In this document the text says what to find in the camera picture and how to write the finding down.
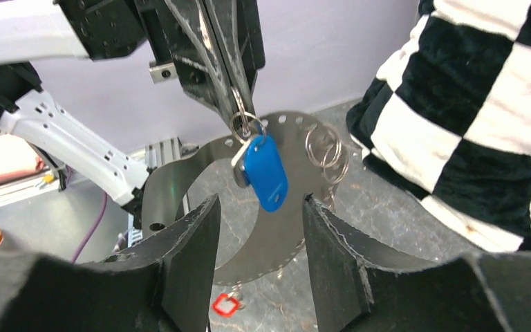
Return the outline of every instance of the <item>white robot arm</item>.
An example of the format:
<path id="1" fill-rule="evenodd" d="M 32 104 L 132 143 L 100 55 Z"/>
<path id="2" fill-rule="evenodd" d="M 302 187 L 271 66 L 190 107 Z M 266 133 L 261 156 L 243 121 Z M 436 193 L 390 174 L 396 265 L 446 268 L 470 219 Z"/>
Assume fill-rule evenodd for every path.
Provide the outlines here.
<path id="1" fill-rule="evenodd" d="M 265 64 L 256 0 L 0 0 L 0 130 L 67 163 L 136 217 L 151 170 L 58 105 L 28 61 L 126 57 L 146 40 L 155 83 L 178 77 L 227 124 L 240 99 L 255 113 Z"/>
<path id="2" fill-rule="evenodd" d="M 0 2 L 0 65 L 45 57 L 89 54 L 61 8 L 47 0 Z M 99 185 L 121 206 L 143 189 L 147 166 L 113 147 L 36 86 L 19 99 L 17 109 L 4 111 L 0 130 L 23 138 Z"/>

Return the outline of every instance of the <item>blue key tag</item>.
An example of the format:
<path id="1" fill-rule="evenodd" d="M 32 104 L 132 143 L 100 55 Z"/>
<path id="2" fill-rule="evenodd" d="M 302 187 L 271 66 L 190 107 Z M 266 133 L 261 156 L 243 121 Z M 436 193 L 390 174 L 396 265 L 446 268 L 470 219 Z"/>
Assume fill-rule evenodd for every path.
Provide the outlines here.
<path id="1" fill-rule="evenodd" d="M 261 207 L 267 212 L 277 211 L 288 194 L 288 177 L 273 138 L 252 138 L 243 157 L 243 171 Z"/>

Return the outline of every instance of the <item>checkered fabric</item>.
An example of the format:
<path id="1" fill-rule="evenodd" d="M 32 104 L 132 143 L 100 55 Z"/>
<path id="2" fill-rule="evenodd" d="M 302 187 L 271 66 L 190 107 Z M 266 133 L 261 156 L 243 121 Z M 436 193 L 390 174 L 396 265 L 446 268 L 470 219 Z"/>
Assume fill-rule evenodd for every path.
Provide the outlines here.
<path id="1" fill-rule="evenodd" d="M 531 0 L 421 1 L 346 118 L 364 163 L 478 246 L 531 241 Z"/>

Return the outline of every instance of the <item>hole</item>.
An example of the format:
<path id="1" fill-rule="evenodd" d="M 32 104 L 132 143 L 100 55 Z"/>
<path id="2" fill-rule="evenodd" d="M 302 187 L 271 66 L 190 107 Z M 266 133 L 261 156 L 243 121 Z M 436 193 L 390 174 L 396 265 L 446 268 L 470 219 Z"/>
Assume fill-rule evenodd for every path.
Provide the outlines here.
<path id="1" fill-rule="evenodd" d="M 149 226 L 149 230 L 152 232 L 159 232 L 163 230 L 164 228 L 166 228 L 166 226 L 163 223 L 152 223 Z"/>
<path id="2" fill-rule="evenodd" d="M 107 257 L 107 259 L 105 259 L 104 262 L 113 263 L 114 261 L 117 261 L 117 260 L 118 260 L 117 255 L 113 255 L 113 256 Z"/>

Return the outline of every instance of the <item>metal disc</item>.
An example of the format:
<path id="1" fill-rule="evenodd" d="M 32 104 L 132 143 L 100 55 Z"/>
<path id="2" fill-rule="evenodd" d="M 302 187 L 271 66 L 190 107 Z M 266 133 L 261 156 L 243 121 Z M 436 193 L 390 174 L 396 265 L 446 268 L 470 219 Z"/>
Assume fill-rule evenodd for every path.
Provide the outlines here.
<path id="1" fill-rule="evenodd" d="M 255 226 L 241 249 L 214 273 L 218 285 L 243 284 L 283 268 L 304 245 L 302 201 L 305 194 L 314 194 L 332 204 L 336 185 L 329 185 L 321 169 L 308 159 L 304 142 L 313 124 L 321 122 L 308 114 L 282 111 L 261 118 L 268 123 L 268 135 L 279 149 L 289 180 L 289 190 L 282 207 L 269 213 L 261 208 Z M 176 219 L 178 206 L 192 183 L 214 161 L 232 158 L 241 143 L 226 136 L 203 145 L 194 155 L 156 169 L 145 186 L 142 231 L 153 234 L 158 225 L 168 226 Z"/>

